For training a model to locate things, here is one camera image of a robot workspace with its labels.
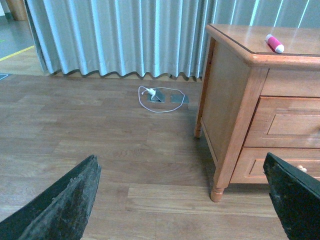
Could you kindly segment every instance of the floor outlet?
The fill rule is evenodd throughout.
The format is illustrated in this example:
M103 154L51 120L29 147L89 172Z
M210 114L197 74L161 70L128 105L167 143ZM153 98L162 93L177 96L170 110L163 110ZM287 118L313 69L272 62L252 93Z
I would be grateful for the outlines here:
M148 94L147 101L151 103L164 103L166 101L166 96L159 89L156 89L153 97Z

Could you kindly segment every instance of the wooden floor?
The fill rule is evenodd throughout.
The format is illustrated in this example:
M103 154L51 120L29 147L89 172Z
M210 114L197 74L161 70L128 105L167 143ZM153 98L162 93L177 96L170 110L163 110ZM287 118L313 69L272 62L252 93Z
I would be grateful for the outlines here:
M138 86L190 104L156 114ZM0 221L88 155L102 166L83 240L287 239L266 185L209 198L214 164L193 128L201 84L11 75L0 81ZM167 103L149 103L168 109Z

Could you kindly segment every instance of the wall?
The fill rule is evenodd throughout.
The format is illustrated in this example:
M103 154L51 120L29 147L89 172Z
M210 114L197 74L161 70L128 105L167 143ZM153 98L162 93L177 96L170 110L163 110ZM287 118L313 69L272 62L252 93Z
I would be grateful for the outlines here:
M6 0L0 0L0 4L2 5L2 9L5 14L10 13L10 9L8 7Z
M4 16L5 15L5 12L4 12L4 9L2 8L2 5L0 3L0 16Z

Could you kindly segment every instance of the lint roller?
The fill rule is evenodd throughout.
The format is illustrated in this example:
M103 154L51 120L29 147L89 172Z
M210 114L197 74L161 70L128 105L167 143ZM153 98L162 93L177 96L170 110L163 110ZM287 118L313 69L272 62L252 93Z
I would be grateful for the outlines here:
M274 36L271 34L268 34L265 38L265 41L271 46L271 48L278 54L281 54L284 50L285 47L282 45L281 42L279 42L278 39L276 39Z

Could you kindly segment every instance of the white curtain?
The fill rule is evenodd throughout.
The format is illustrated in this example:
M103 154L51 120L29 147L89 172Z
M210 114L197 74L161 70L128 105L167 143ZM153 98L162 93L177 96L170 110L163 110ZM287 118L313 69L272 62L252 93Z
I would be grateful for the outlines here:
M320 27L319 0L25 0L44 71L202 75L208 23Z

